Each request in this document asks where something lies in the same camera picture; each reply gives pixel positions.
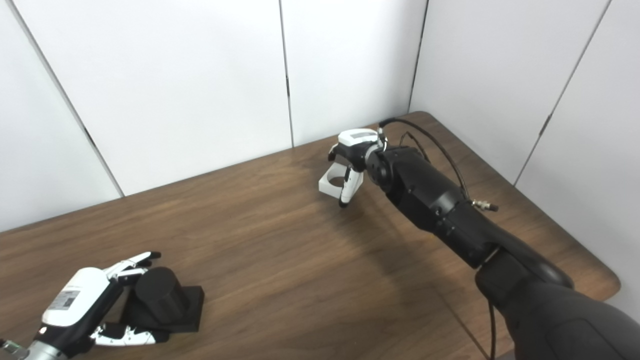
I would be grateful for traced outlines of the white and black left hand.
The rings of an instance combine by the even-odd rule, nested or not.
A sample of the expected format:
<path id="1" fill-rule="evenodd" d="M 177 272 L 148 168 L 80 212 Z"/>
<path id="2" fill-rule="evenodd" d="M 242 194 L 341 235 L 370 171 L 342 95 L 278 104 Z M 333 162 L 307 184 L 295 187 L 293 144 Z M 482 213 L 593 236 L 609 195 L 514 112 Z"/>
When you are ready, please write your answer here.
<path id="1" fill-rule="evenodd" d="M 70 360 L 93 347 L 137 347 L 166 343 L 170 334 L 125 323 L 105 322 L 105 316 L 162 254 L 144 251 L 107 268 L 78 269 L 41 317 L 28 346 L 28 360 Z"/>

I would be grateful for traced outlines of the white and black right hand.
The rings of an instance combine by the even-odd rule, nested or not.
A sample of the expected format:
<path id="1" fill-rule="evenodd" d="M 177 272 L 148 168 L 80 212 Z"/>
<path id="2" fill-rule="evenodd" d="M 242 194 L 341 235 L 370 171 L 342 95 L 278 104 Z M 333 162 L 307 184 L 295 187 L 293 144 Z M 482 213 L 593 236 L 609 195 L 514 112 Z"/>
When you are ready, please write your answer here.
<path id="1" fill-rule="evenodd" d="M 338 204 L 346 208 L 364 181 L 367 170 L 367 159 L 375 151 L 386 147 L 386 141 L 380 133 L 373 129 L 350 129 L 341 132 L 327 153 L 327 160 L 334 162 L 342 157 L 347 162 L 343 174 L 343 185 L 338 197 Z"/>

